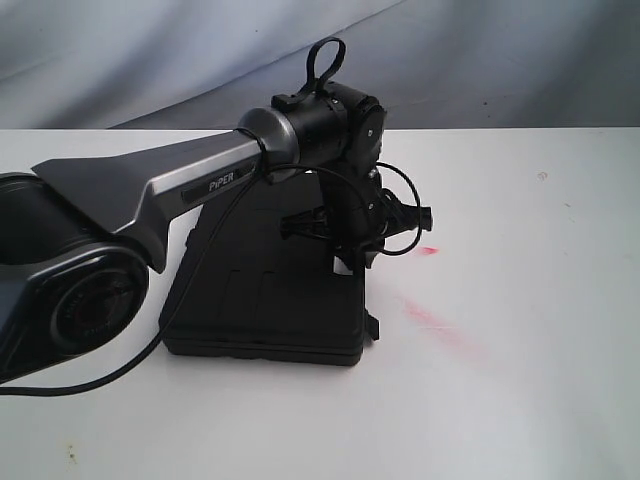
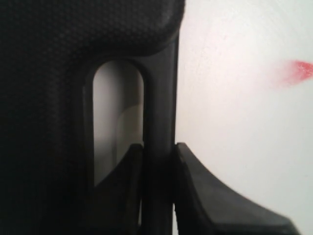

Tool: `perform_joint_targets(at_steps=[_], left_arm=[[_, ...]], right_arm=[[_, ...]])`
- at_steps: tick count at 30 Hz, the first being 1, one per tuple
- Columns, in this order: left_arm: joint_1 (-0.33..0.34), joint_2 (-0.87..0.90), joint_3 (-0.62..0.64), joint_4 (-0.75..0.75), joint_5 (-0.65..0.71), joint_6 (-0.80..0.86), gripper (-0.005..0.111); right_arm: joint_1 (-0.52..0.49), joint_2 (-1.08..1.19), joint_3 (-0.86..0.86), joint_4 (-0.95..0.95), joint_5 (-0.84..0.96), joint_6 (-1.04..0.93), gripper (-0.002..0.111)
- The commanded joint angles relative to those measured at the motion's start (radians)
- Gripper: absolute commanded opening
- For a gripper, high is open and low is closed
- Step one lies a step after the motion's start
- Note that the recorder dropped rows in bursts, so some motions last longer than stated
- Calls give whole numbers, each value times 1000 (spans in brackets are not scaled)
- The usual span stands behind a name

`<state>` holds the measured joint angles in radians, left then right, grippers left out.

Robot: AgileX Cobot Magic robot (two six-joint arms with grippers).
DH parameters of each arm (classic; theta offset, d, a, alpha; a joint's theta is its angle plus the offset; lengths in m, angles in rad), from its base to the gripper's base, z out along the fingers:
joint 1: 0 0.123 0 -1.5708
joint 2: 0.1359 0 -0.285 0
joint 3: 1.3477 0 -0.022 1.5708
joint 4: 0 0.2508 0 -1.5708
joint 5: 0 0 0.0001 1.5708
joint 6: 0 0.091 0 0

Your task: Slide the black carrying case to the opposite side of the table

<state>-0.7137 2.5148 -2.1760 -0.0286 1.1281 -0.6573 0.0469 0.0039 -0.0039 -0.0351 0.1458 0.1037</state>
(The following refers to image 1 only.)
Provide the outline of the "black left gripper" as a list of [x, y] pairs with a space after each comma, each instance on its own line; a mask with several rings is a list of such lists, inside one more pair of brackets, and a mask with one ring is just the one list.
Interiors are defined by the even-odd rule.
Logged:
[[333, 273], [352, 275], [357, 250], [343, 245], [365, 245], [362, 264], [370, 269], [385, 248], [385, 239], [416, 228], [430, 231], [432, 212], [418, 197], [412, 205], [402, 203], [381, 178], [317, 169], [321, 204], [300, 213], [285, 216], [280, 222], [284, 238], [300, 236], [335, 245]]

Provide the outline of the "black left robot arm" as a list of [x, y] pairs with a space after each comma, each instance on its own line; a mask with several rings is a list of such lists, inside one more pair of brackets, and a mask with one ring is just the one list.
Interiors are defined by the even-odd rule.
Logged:
[[1, 392], [85, 393], [17, 380], [78, 358], [134, 319], [164, 271], [169, 227], [199, 210], [152, 342], [183, 355], [351, 366], [379, 323], [364, 272], [389, 237], [433, 225], [384, 186], [386, 113], [314, 81], [230, 132], [1, 178]]

